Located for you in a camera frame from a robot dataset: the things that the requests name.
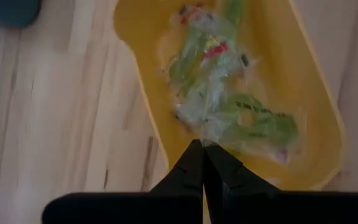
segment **wooden floor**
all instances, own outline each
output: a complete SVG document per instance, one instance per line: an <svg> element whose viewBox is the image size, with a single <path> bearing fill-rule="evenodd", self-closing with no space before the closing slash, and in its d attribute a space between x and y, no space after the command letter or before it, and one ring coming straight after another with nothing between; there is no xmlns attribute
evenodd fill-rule
<svg viewBox="0 0 358 224"><path fill-rule="evenodd" d="M148 190L166 172L131 51L112 29L116 1L42 2L34 25L0 28L2 224L39 223L68 192ZM346 2L296 0L349 135L330 190L358 190L358 0Z"/></svg>

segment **plastic wrapper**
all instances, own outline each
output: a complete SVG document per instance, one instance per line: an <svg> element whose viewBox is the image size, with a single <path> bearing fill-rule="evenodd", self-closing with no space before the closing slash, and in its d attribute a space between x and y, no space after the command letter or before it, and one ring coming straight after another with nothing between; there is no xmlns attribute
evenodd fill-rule
<svg viewBox="0 0 358 224"><path fill-rule="evenodd" d="M172 24L188 26L180 52L166 65L176 90L175 114L205 146L216 142L288 162L300 135L295 118L272 111L242 89L252 66L236 40L244 1L221 1L220 14L197 4L172 16Z"/></svg>

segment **red label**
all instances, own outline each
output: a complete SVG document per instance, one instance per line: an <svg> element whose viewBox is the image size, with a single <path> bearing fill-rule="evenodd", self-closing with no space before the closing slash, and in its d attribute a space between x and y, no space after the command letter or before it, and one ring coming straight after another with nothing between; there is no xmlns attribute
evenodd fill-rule
<svg viewBox="0 0 358 224"><path fill-rule="evenodd" d="M212 58L224 52L227 52L227 43L222 42L219 46L208 49L203 58Z"/></svg>

